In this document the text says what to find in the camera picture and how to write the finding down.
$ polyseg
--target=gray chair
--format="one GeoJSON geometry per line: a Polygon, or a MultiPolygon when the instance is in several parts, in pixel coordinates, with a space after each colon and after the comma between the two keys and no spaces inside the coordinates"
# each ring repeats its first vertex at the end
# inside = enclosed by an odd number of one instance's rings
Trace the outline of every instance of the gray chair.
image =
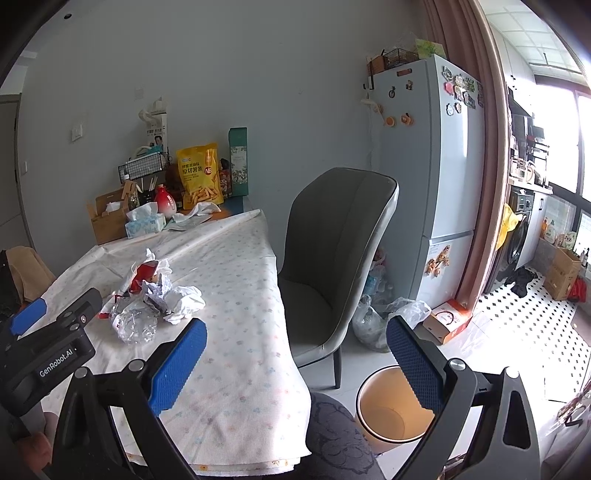
{"type": "Polygon", "coordinates": [[[291,354],[298,367],[332,354],[336,388],[340,345],[397,201],[394,179],[333,168],[291,206],[278,275],[291,354]]]}

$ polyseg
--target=screw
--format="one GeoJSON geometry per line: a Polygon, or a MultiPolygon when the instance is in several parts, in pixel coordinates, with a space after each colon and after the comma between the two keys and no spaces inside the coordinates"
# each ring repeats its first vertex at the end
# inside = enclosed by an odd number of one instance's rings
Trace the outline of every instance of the screw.
{"type": "Polygon", "coordinates": [[[74,372],[74,376],[76,378],[84,378],[87,372],[88,369],[86,367],[80,367],[76,369],[76,371],[74,372]]]}
{"type": "Polygon", "coordinates": [[[466,368],[466,364],[464,363],[464,360],[460,360],[459,358],[452,358],[449,361],[449,365],[450,367],[452,367],[454,370],[457,371],[462,371],[466,368]]]}
{"type": "Polygon", "coordinates": [[[127,368],[129,368],[129,370],[131,370],[132,372],[139,372],[143,369],[143,367],[144,361],[140,360],[139,358],[132,360],[131,362],[129,362],[129,365],[127,366],[127,368]]]}
{"type": "Polygon", "coordinates": [[[514,367],[505,368],[505,373],[511,378],[517,378],[519,376],[519,370],[514,367]]]}

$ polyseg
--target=gray pants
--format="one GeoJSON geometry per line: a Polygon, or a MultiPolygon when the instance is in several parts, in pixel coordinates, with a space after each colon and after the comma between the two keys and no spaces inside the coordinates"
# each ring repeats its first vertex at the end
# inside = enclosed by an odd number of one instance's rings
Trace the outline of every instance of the gray pants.
{"type": "Polygon", "coordinates": [[[312,393],[303,457],[291,472],[266,478],[277,480],[385,480],[369,444],[349,412],[334,398],[312,393]]]}

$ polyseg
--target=wastebasket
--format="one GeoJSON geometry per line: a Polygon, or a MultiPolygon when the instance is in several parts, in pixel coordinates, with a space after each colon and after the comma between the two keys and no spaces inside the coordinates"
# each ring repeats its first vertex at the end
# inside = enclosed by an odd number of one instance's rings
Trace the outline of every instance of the wastebasket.
{"type": "Polygon", "coordinates": [[[355,421],[375,454],[418,440],[433,417],[398,365],[371,374],[357,393],[355,421]]]}

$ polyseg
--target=brown cloth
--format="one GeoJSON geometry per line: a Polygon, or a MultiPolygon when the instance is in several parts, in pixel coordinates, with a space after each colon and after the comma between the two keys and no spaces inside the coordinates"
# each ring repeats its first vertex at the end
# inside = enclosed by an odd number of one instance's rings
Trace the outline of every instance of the brown cloth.
{"type": "Polygon", "coordinates": [[[38,299],[55,282],[56,276],[31,247],[11,248],[6,256],[21,302],[38,299]]]}

